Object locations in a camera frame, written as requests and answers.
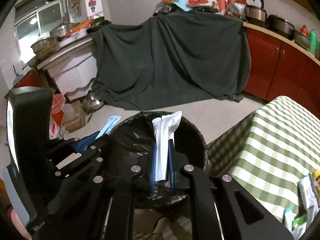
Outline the dark wok bowl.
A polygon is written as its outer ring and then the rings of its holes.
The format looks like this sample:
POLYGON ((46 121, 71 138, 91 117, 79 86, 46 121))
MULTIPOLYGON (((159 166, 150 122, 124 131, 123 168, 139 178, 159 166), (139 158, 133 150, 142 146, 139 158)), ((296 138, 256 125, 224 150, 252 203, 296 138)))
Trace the dark wok bowl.
POLYGON ((305 34, 301 33, 300 31, 294 31, 294 42, 298 44, 300 47, 304 48, 305 50, 310 49, 310 39, 305 34))

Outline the metal kettle on floor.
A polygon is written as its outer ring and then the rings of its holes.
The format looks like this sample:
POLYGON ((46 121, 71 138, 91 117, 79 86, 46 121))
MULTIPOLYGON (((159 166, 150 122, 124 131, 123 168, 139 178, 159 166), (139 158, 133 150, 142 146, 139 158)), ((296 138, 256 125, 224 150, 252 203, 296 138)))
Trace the metal kettle on floor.
POLYGON ((82 101, 82 107, 87 114, 97 111, 103 106, 103 100, 99 100, 93 92, 89 93, 82 101))

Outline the white long plastic wrapper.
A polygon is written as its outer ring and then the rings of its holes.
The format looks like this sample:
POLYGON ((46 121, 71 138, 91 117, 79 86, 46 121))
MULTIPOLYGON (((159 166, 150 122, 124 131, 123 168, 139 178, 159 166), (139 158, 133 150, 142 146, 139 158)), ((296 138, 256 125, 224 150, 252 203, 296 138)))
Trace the white long plastic wrapper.
POLYGON ((174 140, 174 133, 180 125, 182 112, 162 115, 152 120, 156 139, 155 182, 166 180, 169 140, 174 140))

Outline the teal tube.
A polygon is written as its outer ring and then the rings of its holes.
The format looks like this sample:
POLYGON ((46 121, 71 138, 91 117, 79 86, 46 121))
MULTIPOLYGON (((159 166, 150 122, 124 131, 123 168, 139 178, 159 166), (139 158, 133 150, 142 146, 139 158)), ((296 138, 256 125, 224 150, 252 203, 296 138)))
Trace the teal tube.
POLYGON ((295 214, 292 212, 293 207, 289 206, 284 210, 283 223, 285 228, 292 231, 293 221, 295 219, 295 214))

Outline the black lined trash bin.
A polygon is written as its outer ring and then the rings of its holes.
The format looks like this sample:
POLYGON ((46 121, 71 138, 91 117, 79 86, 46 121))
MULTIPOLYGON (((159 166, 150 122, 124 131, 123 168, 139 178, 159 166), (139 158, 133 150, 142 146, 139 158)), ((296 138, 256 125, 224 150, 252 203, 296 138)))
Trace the black lined trash bin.
MULTIPOLYGON (((151 152, 155 142, 152 120, 168 112, 140 112, 118 124, 110 134, 107 147, 106 176, 112 178, 120 175, 137 163, 140 156, 151 152)), ((191 165, 206 169, 208 150, 206 141, 197 127, 185 117, 174 133, 175 150, 184 154, 191 165)), ((157 195, 149 195, 143 203, 136 200, 137 209, 159 209, 164 206, 185 202, 186 195, 178 195, 166 189, 164 185, 156 186, 157 195)))

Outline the grey white wrapper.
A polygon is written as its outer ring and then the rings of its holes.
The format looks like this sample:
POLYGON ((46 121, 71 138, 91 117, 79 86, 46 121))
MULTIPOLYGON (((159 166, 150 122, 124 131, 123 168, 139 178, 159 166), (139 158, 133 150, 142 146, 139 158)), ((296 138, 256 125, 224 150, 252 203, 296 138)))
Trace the grey white wrapper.
POLYGON ((306 228, 308 228, 319 212, 318 193, 316 193, 317 190, 311 173, 303 177, 298 182, 298 188, 302 198, 304 210, 307 213, 306 228))

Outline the green thermos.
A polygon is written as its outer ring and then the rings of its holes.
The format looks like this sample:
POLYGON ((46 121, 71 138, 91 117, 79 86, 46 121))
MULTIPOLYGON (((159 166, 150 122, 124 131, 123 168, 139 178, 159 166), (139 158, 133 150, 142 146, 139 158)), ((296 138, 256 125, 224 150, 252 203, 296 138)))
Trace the green thermos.
POLYGON ((312 29, 309 33, 309 41, 310 41, 310 47, 309 52, 315 56, 316 50, 318 48, 318 41, 315 31, 312 29))

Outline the green checkered tablecloth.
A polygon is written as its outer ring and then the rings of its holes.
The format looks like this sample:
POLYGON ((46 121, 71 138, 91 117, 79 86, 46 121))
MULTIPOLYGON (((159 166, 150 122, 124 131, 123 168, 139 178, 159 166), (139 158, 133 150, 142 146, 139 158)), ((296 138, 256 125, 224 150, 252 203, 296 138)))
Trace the green checkered tablecloth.
POLYGON ((287 96, 253 111, 208 144, 213 176, 232 176, 279 222, 304 213, 298 182, 319 169, 319 119, 287 96))

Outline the yellow snack wrapper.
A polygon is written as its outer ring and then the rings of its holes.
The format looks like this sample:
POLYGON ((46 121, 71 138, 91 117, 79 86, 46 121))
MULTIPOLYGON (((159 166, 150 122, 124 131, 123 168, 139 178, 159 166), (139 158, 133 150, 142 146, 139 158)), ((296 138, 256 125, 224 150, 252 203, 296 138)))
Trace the yellow snack wrapper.
POLYGON ((312 177, 313 177, 315 187, 319 187, 320 170, 314 170, 312 172, 312 177))

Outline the red thermos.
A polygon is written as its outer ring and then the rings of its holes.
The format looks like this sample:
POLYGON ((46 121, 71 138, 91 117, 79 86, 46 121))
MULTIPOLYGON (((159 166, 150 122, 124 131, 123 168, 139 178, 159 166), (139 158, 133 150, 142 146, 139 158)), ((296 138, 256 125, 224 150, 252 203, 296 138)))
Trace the red thermos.
POLYGON ((309 35, 309 32, 307 30, 307 27, 306 25, 303 25, 300 29, 300 32, 303 33, 305 36, 308 36, 309 35))

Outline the open rice cooker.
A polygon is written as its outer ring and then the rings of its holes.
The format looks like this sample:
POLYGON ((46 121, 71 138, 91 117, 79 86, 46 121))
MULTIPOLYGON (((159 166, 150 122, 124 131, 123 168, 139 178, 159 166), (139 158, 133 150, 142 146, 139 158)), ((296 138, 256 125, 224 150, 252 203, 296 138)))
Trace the open rice cooker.
POLYGON ((244 0, 245 18, 250 24, 265 27, 267 21, 267 12, 264 9, 264 0, 244 0))

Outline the dark green draped cloth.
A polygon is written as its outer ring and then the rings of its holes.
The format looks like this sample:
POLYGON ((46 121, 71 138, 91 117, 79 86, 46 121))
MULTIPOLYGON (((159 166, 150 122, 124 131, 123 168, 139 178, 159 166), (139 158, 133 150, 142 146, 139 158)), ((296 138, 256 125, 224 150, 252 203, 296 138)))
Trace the dark green draped cloth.
POLYGON ((157 15, 93 34, 96 96, 144 111, 208 99, 242 100, 251 68, 241 20, 210 12, 157 15))

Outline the red lower kitchen cabinets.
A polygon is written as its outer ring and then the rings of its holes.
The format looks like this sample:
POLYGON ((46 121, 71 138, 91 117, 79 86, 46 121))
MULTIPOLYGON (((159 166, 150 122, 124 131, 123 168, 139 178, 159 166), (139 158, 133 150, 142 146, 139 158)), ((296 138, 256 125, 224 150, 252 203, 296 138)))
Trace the red lower kitchen cabinets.
POLYGON ((272 101, 285 95, 319 117, 319 63, 282 36, 246 28, 251 70, 244 91, 272 101))

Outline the green white snack wrapper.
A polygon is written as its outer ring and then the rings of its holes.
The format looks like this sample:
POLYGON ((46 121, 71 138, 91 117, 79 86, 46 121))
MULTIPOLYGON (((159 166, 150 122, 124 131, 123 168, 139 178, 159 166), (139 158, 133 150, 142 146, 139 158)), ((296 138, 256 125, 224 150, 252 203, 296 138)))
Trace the green white snack wrapper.
POLYGON ((300 239, 306 232, 307 214, 304 214, 296 218, 292 223, 292 235, 294 240, 300 239))

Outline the blue white small wrapper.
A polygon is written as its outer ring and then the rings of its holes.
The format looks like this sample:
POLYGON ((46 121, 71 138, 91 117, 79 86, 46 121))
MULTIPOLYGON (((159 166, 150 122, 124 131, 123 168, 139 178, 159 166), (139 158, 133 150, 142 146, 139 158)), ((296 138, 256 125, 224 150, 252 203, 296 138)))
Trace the blue white small wrapper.
POLYGON ((95 139, 100 138, 101 136, 108 134, 110 135, 110 133, 112 132, 112 130, 115 128, 116 124, 121 120, 121 116, 119 115, 113 115, 110 116, 107 119, 106 124, 104 125, 103 129, 98 133, 98 135, 96 136, 95 139))

